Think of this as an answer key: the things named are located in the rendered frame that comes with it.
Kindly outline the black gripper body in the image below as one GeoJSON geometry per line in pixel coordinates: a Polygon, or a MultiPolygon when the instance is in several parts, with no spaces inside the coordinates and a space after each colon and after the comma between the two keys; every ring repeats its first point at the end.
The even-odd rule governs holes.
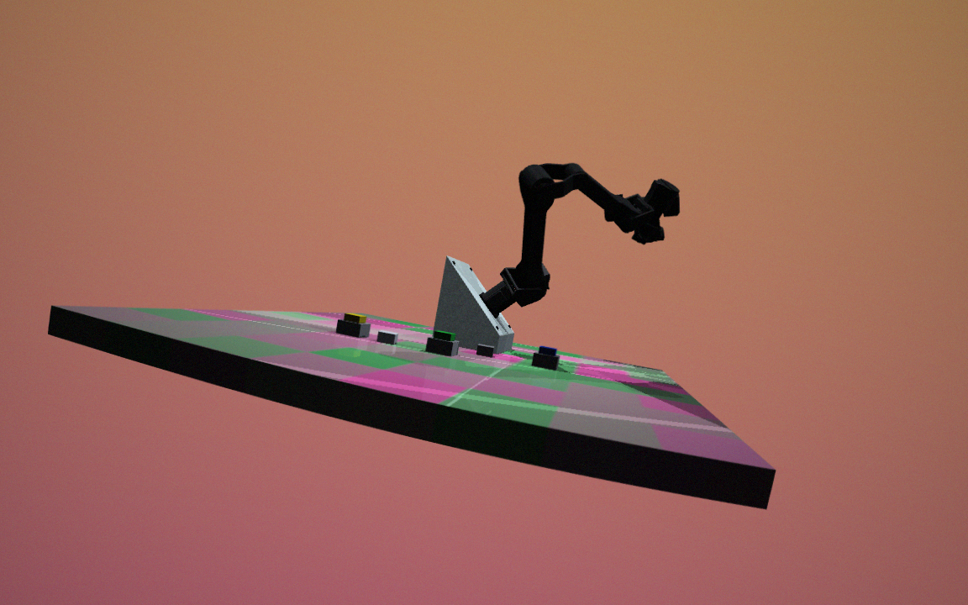
{"type": "MultiPolygon", "coordinates": [[[[633,204],[633,206],[635,207],[635,209],[639,209],[637,206],[635,206],[635,204],[633,204]]],[[[677,215],[679,215],[679,212],[680,212],[680,195],[679,194],[677,194],[677,197],[676,197],[675,201],[671,204],[670,209],[668,209],[668,210],[669,211],[667,213],[663,213],[662,214],[662,215],[664,215],[664,217],[677,217],[677,215]]],[[[604,218],[606,218],[606,221],[607,222],[613,222],[611,220],[611,218],[608,217],[608,214],[607,214],[606,211],[604,211],[604,218]]]]}

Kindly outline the blue button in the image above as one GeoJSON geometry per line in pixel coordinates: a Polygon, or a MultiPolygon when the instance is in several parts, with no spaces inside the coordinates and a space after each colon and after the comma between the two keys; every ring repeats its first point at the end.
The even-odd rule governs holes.
{"type": "Polygon", "coordinates": [[[540,347],[539,351],[534,352],[533,366],[548,369],[557,369],[560,364],[560,356],[555,355],[556,349],[550,347],[540,347]]]}

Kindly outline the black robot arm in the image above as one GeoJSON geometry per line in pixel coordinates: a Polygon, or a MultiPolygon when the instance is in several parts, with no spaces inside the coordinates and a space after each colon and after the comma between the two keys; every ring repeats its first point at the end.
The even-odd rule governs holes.
{"type": "Polygon", "coordinates": [[[587,195],[607,212],[619,229],[626,234],[634,231],[631,239],[645,245],[664,240],[665,231],[660,226],[660,217],[669,211],[680,192],[669,182],[657,179],[650,184],[644,198],[640,194],[623,198],[609,192],[575,162],[545,162],[528,166],[519,172],[518,184],[525,203],[521,263],[516,267],[504,268],[500,273],[503,281],[479,295],[494,318],[498,318],[499,313],[514,303],[525,307],[538,302],[550,289],[550,273],[542,261],[546,212],[555,199],[567,196],[572,189],[580,189],[581,194],[587,195]],[[555,182],[553,179],[562,181],[555,182]],[[635,209],[633,204],[639,209],[635,209]]]}

